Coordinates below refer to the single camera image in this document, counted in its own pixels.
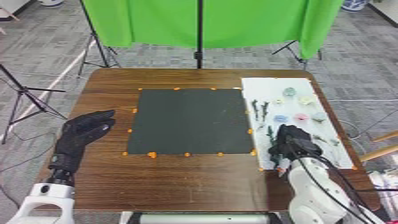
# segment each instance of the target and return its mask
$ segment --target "black mat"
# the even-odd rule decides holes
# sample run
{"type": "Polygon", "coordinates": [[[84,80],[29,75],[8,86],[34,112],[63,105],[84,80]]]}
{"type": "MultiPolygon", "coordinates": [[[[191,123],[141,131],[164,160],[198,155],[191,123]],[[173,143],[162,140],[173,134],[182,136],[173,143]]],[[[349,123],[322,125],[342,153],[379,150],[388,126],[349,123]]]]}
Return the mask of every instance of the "black mat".
{"type": "Polygon", "coordinates": [[[143,90],[128,153],[249,153],[253,138],[242,91],[143,90]]]}

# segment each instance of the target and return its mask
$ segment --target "white paper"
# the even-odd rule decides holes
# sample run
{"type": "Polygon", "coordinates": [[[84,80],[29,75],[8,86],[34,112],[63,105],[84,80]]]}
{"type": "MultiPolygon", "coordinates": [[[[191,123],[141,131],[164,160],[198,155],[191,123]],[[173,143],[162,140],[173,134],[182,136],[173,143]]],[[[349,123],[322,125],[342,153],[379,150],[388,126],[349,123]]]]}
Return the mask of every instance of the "white paper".
{"type": "Polygon", "coordinates": [[[276,115],[288,116],[287,125],[295,125],[311,135],[319,135],[327,143],[320,140],[315,140],[315,144],[320,146],[324,150],[324,156],[334,163],[340,169],[352,169],[352,159],[345,150],[345,145],[338,138],[338,132],[334,130],[334,126],[331,123],[331,119],[327,116],[327,120],[320,123],[313,121],[311,116],[317,112],[326,113],[326,109],[320,103],[319,96],[315,94],[311,81],[306,78],[244,78],[244,98],[249,110],[249,121],[253,128],[253,138],[255,145],[258,150],[258,159],[260,166],[263,169],[274,169],[274,162],[271,161],[271,138],[267,136],[269,126],[274,130],[274,137],[278,135],[279,126],[283,123],[274,121],[276,115]],[[294,97],[287,97],[283,95],[283,91],[288,87],[295,88],[297,95],[294,97]],[[313,97],[315,103],[310,105],[303,105],[299,102],[301,97],[313,97]],[[276,100],[283,99],[285,103],[278,104],[276,100]],[[256,120],[256,112],[253,108],[253,101],[258,100],[258,110],[260,110],[260,118],[256,120]],[[263,122],[263,110],[262,105],[269,102],[269,114],[263,122]],[[299,121],[294,117],[303,113],[310,116],[306,121],[299,121]],[[338,146],[333,144],[331,140],[340,141],[338,146]]]}

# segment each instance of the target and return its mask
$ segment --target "wooden table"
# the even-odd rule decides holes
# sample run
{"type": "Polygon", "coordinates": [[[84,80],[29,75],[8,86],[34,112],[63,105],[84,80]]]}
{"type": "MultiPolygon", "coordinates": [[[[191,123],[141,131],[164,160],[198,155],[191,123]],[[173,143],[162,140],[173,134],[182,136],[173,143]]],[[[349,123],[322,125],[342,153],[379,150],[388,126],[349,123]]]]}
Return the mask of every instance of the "wooden table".
{"type": "MultiPolygon", "coordinates": [[[[359,158],[338,118],[326,100],[313,75],[294,70],[182,70],[182,69],[100,69],[96,70],[79,99],[72,118],[98,110],[116,109],[116,121],[107,137],[88,147],[77,173],[77,209],[107,211],[207,211],[258,212],[288,209],[290,184],[274,171],[260,172],[258,158],[249,154],[123,155],[128,129],[139,102],[139,88],[233,88],[242,77],[308,78],[320,96],[333,124],[358,170],[343,170],[358,189],[372,189],[359,158]]],[[[41,178],[48,175],[43,167],[41,178]]],[[[365,200],[379,209],[375,193],[365,200]]]]}

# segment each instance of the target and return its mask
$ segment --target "floor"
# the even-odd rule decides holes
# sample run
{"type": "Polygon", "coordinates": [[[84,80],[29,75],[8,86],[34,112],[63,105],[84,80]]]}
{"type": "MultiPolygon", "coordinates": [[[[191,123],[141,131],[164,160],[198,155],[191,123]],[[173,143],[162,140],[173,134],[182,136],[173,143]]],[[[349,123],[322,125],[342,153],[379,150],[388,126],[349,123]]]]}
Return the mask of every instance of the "floor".
{"type": "MultiPolygon", "coordinates": [[[[22,22],[0,23],[8,31],[8,35],[0,35],[0,61],[25,85],[41,88],[54,86],[68,91],[54,94],[50,100],[56,109],[68,116],[96,69],[88,66],[84,78],[77,80],[79,66],[70,65],[77,62],[89,37],[79,1],[66,1],[57,9],[47,9],[36,3],[20,19],[22,22]]],[[[271,55],[281,46],[207,50],[205,67],[301,69],[288,51],[271,55]]],[[[196,67],[192,49],[137,44],[130,49],[116,50],[123,67],[196,67]]],[[[397,144],[397,139],[382,143],[372,143],[370,139],[398,127],[397,112],[368,130],[382,117],[398,110],[398,29],[368,8],[358,14],[340,13],[322,52],[324,60],[310,61],[308,70],[320,82],[340,119],[358,126],[361,132],[366,130],[354,142],[358,153],[365,154],[384,145],[397,144]]],[[[91,48],[89,60],[102,62],[96,47],[91,48]]],[[[0,127],[6,127],[15,98],[16,93],[0,82],[0,127]]],[[[27,109],[25,100],[18,108],[20,114],[27,109]]],[[[54,116],[41,114],[18,124],[8,144],[0,146],[0,170],[50,150],[63,122],[54,116]]],[[[354,128],[345,123],[343,125],[354,136],[354,128]]],[[[20,203],[36,182],[45,158],[47,155],[40,156],[0,173],[0,183],[20,203]]],[[[370,171],[397,167],[398,153],[366,163],[370,171]]],[[[6,223],[16,207],[4,194],[0,202],[0,223],[6,223]]],[[[397,208],[388,209],[388,212],[391,218],[398,218],[397,208]]],[[[120,214],[114,213],[77,213],[77,223],[118,223],[118,218],[120,214]]]]}

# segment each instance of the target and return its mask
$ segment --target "light stand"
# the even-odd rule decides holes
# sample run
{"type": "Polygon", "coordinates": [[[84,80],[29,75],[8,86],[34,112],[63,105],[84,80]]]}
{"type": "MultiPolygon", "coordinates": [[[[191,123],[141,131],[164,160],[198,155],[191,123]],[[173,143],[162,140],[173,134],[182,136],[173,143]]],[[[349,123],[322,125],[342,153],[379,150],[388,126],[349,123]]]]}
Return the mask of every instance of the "light stand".
{"type": "MultiPolygon", "coordinates": [[[[278,51],[272,53],[272,55],[276,55],[285,49],[288,49],[290,50],[290,53],[292,53],[292,55],[294,55],[294,57],[295,57],[295,60],[297,60],[297,62],[299,63],[303,63],[303,65],[304,65],[304,71],[308,70],[308,60],[306,59],[303,59],[303,58],[299,58],[299,56],[297,56],[297,54],[295,54],[295,52],[294,52],[294,50],[292,50],[292,48],[290,48],[290,45],[294,44],[297,42],[297,40],[294,40],[279,49],[278,49],[278,51]]],[[[319,50],[319,59],[322,60],[322,51],[319,50]]]]}
{"type": "Polygon", "coordinates": [[[8,123],[8,127],[6,127],[6,132],[4,132],[4,139],[2,139],[2,144],[6,144],[6,140],[8,140],[8,135],[9,135],[9,129],[11,129],[11,126],[20,122],[24,121],[25,119],[29,119],[32,116],[36,116],[40,113],[50,113],[54,114],[56,116],[59,116],[64,120],[66,120],[66,117],[64,115],[59,113],[59,111],[50,107],[48,103],[36,97],[36,95],[31,93],[31,90],[34,91],[47,91],[47,92],[66,92],[63,90],[56,90],[56,89],[41,89],[41,88],[31,88],[27,86],[22,85],[22,83],[18,82],[13,74],[9,73],[4,65],[0,64],[0,70],[4,71],[4,74],[15,84],[15,90],[16,90],[16,93],[18,93],[18,96],[16,96],[16,102],[15,102],[15,107],[13,107],[13,112],[11,112],[11,117],[9,117],[9,123],[8,123]],[[36,105],[40,111],[36,111],[34,113],[31,113],[27,116],[24,116],[22,118],[15,118],[16,117],[16,109],[18,109],[18,105],[20,105],[20,100],[22,100],[22,96],[27,96],[32,104],[36,105]]]}
{"type": "Polygon", "coordinates": [[[203,8],[205,0],[198,0],[198,51],[194,59],[198,60],[198,69],[203,68],[203,8]]]}
{"type": "Polygon", "coordinates": [[[86,51],[84,51],[82,64],[80,64],[80,68],[79,68],[79,78],[82,77],[84,65],[95,65],[95,66],[98,66],[102,68],[112,68],[114,66],[118,66],[121,68],[121,65],[120,65],[120,62],[118,62],[116,56],[114,56],[114,55],[118,55],[118,53],[116,53],[116,50],[111,47],[105,47],[105,49],[109,51],[109,57],[116,61],[116,64],[114,65],[111,65],[109,59],[105,57],[104,46],[102,46],[102,42],[100,42],[100,38],[98,38],[98,33],[96,33],[96,29],[95,29],[93,22],[91,22],[91,17],[89,17],[86,5],[84,5],[84,0],[80,0],[80,5],[82,5],[82,9],[84,9],[84,15],[86,15],[89,27],[91,27],[91,37],[89,37],[89,42],[88,42],[86,51]],[[96,46],[98,46],[98,51],[100,51],[100,55],[102,55],[104,65],[98,65],[98,64],[95,64],[95,63],[91,63],[91,62],[86,61],[93,40],[96,41],[96,46]]]}

